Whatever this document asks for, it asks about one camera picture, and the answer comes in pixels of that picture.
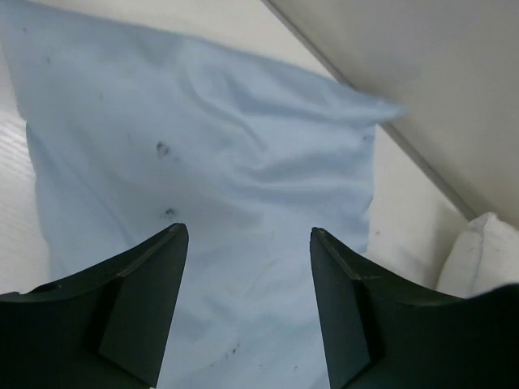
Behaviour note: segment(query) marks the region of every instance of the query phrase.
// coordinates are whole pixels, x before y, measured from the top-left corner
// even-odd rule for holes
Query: pillow
[[[54,278],[190,232],[159,388],[328,379],[308,242],[368,237],[375,125],[400,108],[188,36],[0,0]]]
[[[437,290],[472,297],[519,282],[519,231],[487,213],[473,220],[457,239]]]

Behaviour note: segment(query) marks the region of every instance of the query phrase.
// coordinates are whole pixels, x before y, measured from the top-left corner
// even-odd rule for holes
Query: white surface
[[[472,297],[519,281],[519,231],[487,213],[456,240],[438,282],[440,292]]]
[[[476,212],[519,225],[519,2],[271,1],[355,86],[409,106],[398,130]]]
[[[327,74],[259,0],[226,0],[217,5],[209,0],[41,2],[201,35]],[[12,95],[6,87],[3,59],[0,64],[0,107],[4,111],[2,116],[7,118],[0,122],[0,126],[10,137],[24,139]],[[28,167],[25,149],[22,153],[17,152],[11,144],[0,147],[0,177],[7,174],[17,177],[19,189],[16,192],[7,190],[2,181],[0,217],[7,222],[3,221],[1,227],[5,233],[0,240],[0,292],[27,290],[39,284],[46,277],[45,264],[48,261],[48,252],[37,228],[33,172]],[[13,173],[13,165],[25,168],[21,173]],[[20,217],[6,217],[15,212]],[[375,145],[375,201],[371,206],[368,256],[406,278],[434,287],[444,259],[465,223],[453,205],[398,146],[379,131]],[[10,269],[10,272],[4,272],[4,269]]]

